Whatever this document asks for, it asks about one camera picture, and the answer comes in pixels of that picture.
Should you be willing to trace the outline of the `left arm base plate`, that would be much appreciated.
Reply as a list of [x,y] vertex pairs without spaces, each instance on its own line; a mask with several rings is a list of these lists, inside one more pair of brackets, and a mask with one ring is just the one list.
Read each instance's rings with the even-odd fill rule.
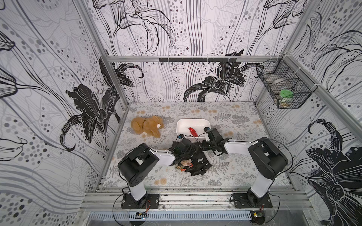
[[123,196],[121,208],[125,210],[152,210],[159,207],[159,194],[146,193],[140,200],[136,201],[131,194]]

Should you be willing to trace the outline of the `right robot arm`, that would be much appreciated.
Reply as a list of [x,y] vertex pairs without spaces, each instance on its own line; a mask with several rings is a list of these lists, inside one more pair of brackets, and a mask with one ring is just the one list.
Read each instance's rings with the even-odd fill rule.
[[204,150],[218,151],[227,154],[247,155],[252,158],[258,170],[253,185],[248,189],[248,196],[262,199],[269,188],[288,165],[287,157],[267,137],[255,141],[232,140],[223,138],[215,128],[204,128],[206,140],[203,141]]

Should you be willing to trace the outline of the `red foil tea bag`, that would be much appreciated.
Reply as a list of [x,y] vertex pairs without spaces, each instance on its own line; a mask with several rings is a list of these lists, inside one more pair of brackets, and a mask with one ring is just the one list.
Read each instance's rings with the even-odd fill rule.
[[197,132],[193,128],[189,127],[189,131],[193,137],[198,137]]

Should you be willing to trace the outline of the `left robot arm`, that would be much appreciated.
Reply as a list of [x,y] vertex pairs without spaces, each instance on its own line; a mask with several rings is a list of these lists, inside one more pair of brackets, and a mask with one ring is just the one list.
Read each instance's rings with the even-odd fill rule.
[[147,192],[144,179],[156,166],[174,166],[183,160],[188,160],[202,152],[199,143],[192,143],[189,139],[173,142],[166,150],[157,150],[145,143],[129,151],[118,163],[120,175],[127,182],[131,197],[134,201],[142,201]]

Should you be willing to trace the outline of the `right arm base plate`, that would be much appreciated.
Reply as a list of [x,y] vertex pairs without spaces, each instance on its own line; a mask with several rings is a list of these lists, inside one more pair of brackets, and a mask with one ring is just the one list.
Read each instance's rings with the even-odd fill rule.
[[269,209],[273,207],[268,193],[266,193],[262,198],[258,198],[253,194],[234,193],[231,195],[231,201],[237,209]]

